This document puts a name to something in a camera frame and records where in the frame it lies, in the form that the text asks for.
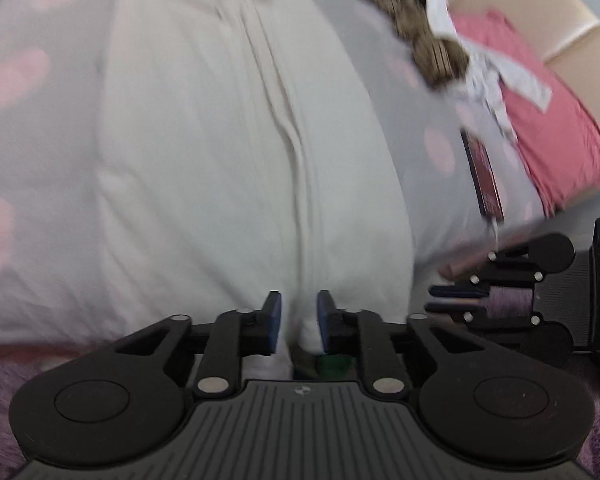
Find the brown scrunchie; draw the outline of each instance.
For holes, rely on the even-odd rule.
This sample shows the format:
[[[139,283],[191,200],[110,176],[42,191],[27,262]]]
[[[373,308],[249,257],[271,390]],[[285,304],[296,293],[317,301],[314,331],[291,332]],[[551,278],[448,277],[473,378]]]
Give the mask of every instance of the brown scrunchie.
[[[413,45],[413,60],[432,88],[463,79],[469,56],[457,41],[433,35],[426,0],[369,0],[394,22],[398,36]]]

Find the white pants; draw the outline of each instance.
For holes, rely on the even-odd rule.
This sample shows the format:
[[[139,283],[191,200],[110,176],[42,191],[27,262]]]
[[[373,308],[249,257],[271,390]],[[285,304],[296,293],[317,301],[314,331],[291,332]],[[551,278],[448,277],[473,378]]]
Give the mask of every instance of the white pants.
[[[104,267],[129,330],[177,313],[210,322],[269,290],[283,295],[282,340],[313,352],[321,289],[404,320],[398,178],[312,0],[120,0],[100,140]]]

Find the silver screw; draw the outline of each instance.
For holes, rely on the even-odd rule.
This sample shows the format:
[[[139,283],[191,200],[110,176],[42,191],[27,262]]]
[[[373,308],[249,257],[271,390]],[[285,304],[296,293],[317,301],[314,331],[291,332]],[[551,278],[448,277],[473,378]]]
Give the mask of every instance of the silver screw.
[[[383,377],[373,384],[374,390],[381,394],[399,394],[404,390],[404,383],[400,379],[393,377]]]
[[[198,389],[206,394],[221,394],[229,387],[229,381],[223,377],[205,377],[198,381]]]

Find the pink pillow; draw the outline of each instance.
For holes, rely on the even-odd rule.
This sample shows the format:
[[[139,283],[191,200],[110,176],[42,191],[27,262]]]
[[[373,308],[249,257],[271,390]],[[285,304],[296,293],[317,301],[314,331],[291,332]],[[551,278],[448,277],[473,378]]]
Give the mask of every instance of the pink pillow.
[[[502,95],[518,134],[518,151],[536,184],[544,212],[552,215],[579,193],[600,188],[600,129],[582,103],[538,59],[524,38],[495,10],[455,14],[458,34],[511,56],[552,88],[546,113],[507,89]]]

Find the white logo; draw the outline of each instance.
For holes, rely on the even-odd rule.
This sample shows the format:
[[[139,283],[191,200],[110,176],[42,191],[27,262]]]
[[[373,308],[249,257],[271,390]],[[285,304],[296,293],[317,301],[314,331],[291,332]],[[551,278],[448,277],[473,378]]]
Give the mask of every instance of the white logo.
[[[309,388],[305,384],[303,384],[302,386],[298,386],[297,388],[294,389],[294,392],[301,397],[304,397],[305,395],[309,395],[311,393],[311,391],[312,391],[311,388]]]

